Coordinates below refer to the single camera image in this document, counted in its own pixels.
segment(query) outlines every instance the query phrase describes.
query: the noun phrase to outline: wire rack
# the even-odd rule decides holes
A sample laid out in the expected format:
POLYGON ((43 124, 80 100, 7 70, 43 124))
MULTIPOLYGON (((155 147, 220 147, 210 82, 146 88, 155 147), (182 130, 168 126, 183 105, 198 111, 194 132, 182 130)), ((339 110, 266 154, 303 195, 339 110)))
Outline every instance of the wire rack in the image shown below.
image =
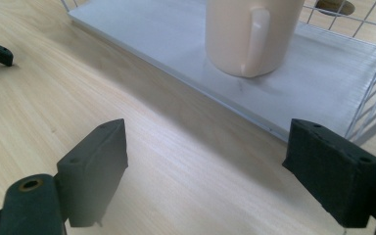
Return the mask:
MULTIPOLYGON (((88 0, 62 0, 68 12, 85 2, 88 0)), ((376 46, 376 0, 306 0, 300 21, 315 26, 317 30, 321 28, 348 40, 376 46)), ((376 67, 371 70, 374 77, 345 131, 345 137, 357 144, 376 134, 376 67)))

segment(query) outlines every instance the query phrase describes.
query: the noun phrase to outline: cup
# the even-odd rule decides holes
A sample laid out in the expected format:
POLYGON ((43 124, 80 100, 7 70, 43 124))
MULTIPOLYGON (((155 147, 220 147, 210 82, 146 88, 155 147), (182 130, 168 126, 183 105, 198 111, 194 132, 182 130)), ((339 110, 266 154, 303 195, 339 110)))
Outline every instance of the cup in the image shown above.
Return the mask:
POLYGON ((255 77, 282 63, 305 0, 208 0, 206 49, 221 71, 255 77))

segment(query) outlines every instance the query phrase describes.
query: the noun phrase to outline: mug handle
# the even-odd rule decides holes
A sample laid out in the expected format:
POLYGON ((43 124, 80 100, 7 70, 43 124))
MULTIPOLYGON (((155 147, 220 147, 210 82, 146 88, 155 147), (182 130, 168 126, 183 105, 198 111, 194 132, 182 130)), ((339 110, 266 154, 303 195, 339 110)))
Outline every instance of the mug handle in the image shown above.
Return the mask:
POLYGON ((241 66, 242 75, 254 77, 259 74, 264 45, 270 26, 270 12, 265 8, 252 10, 252 29, 246 63, 241 66))

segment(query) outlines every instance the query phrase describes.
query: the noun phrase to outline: wire grid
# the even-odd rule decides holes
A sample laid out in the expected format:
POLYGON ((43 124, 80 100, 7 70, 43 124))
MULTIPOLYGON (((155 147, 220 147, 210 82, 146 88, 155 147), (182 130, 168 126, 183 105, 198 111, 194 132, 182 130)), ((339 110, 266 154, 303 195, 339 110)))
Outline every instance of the wire grid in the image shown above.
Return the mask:
MULTIPOLYGON (((88 0, 61 1, 69 11, 88 0)), ((300 21, 376 45, 376 0, 305 0, 300 21), (335 5, 336 12, 316 8, 321 1, 335 5), (343 10, 348 2, 354 6, 354 11, 350 15, 345 15, 343 10)), ((362 144, 375 134, 376 74, 345 137, 356 144, 362 144)))

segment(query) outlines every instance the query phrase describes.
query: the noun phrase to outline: wooden table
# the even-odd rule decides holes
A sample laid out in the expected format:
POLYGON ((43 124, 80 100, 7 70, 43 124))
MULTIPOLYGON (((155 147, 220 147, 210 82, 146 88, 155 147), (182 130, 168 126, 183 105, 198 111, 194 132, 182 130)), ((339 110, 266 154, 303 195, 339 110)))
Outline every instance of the wooden table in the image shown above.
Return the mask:
MULTIPOLYGON (((286 144, 71 23, 59 0, 0 0, 0 208, 97 125, 126 124, 129 168, 105 226, 69 234, 342 234, 281 166, 286 144)), ((362 146, 376 155, 376 136, 362 146)), ((368 229, 348 234, 372 234, 368 229)))

